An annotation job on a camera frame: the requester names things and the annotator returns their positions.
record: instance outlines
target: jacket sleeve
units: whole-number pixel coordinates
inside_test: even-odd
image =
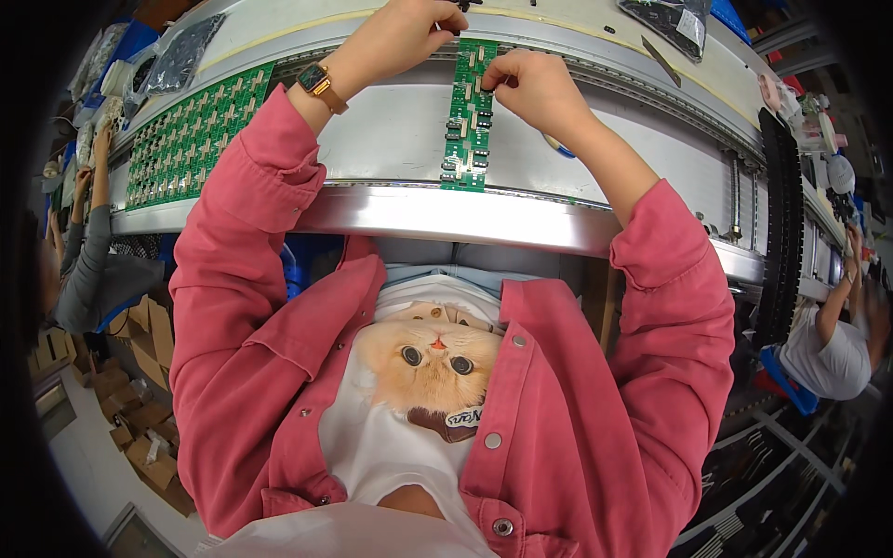
[[[80,227],[72,228],[69,246],[80,246]],[[95,319],[90,320],[90,309],[96,299],[96,291],[105,274],[109,246],[112,244],[112,229],[109,222],[109,206],[99,205],[90,212],[90,234],[87,245],[80,251],[74,265],[69,262],[68,279],[59,293],[54,318],[69,333],[84,333],[96,327]],[[69,248],[65,249],[63,261],[68,260]]]
[[[652,535],[669,548],[697,510],[701,468],[731,388],[735,305],[713,245],[666,180],[633,209],[611,263],[627,289],[610,366],[641,454],[652,524],[669,527]]]
[[[230,535],[233,517],[260,517],[250,496],[266,486],[272,433],[307,380],[244,356],[286,303],[279,252],[325,178],[318,150],[279,85],[223,152],[174,250],[179,474],[215,535]]]
[[[84,223],[72,223],[68,229],[68,244],[65,245],[65,252],[62,256],[62,263],[59,269],[62,275],[67,275],[71,270],[71,264],[78,258],[80,254],[80,243],[84,240]]]

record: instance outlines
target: cat eye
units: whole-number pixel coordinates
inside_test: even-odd
[[[410,366],[418,366],[421,364],[421,353],[419,353],[419,350],[414,346],[403,347],[403,351],[401,351],[400,354],[403,356],[403,360]]]
[[[450,360],[449,363],[457,374],[462,374],[463,376],[471,374],[472,369],[474,368],[472,361],[468,360],[464,356],[456,356],[452,360]]]

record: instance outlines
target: gray sleeve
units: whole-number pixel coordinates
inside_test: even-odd
[[[868,345],[849,337],[839,323],[835,324],[828,345],[819,351],[819,359],[832,376],[834,398],[839,401],[858,396],[871,378]]]
[[[93,208],[89,227],[87,243],[59,293],[54,314],[56,321],[70,332],[92,329],[85,322],[102,281],[105,260],[112,243],[108,205]]]
[[[62,275],[68,275],[71,272],[71,265],[78,259],[80,244],[83,240],[84,223],[72,223],[68,229],[68,244],[65,245],[62,264],[59,266]]]

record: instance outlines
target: bag of black components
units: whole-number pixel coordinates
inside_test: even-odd
[[[167,49],[155,59],[144,82],[148,96],[175,93],[192,82],[204,49],[223,24],[225,13],[218,13],[178,32]]]
[[[704,60],[711,0],[617,0],[620,9],[645,23],[695,62]]]

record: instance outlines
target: black hair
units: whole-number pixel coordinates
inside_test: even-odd
[[[40,221],[28,210],[21,218],[16,258],[16,281],[19,296],[15,300],[15,312],[19,317],[21,340],[25,346],[36,346],[40,325],[44,322],[40,278]]]

